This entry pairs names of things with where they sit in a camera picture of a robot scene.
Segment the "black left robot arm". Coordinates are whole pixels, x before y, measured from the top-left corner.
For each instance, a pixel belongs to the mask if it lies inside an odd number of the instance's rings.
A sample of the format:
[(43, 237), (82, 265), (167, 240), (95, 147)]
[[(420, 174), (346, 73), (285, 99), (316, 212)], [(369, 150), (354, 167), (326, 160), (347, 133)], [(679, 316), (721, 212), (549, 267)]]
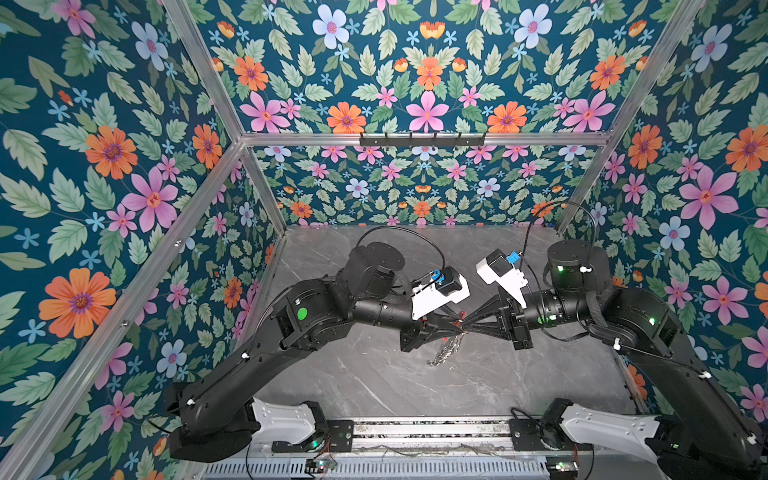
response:
[(458, 317), (445, 307), (468, 297), (467, 280), (445, 266), (424, 283), (407, 282), (398, 294), (394, 285), (404, 266), (397, 249), (373, 242), (353, 248), (335, 276), (282, 292), (257, 331), (209, 374), (166, 389), (167, 412), (180, 420), (168, 436), (171, 457), (214, 463), (253, 439), (295, 451), (320, 448), (329, 427), (318, 403), (276, 405), (256, 395), (293, 364), (345, 338), (355, 324), (397, 331), (403, 352), (459, 335)]

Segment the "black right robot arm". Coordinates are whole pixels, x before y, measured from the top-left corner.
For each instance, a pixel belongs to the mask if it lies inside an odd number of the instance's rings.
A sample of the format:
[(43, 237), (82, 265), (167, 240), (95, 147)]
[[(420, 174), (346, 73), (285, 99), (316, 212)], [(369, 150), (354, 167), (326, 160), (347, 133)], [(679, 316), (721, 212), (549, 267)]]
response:
[(651, 291), (617, 287), (607, 253), (583, 240), (547, 250), (547, 289), (524, 292), (517, 253), (495, 250), (476, 265), (499, 292), (467, 315), (463, 328), (532, 345), (534, 329), (581, 321), (583, 336), (625, 356), (672, 408), (669, 415), (622, 415), (554, 400), (540, 419), (543, 434), (641, 458), (669, 479), (764, 479), (767, 434), (745, 416), (692, 347), (671, 307)]

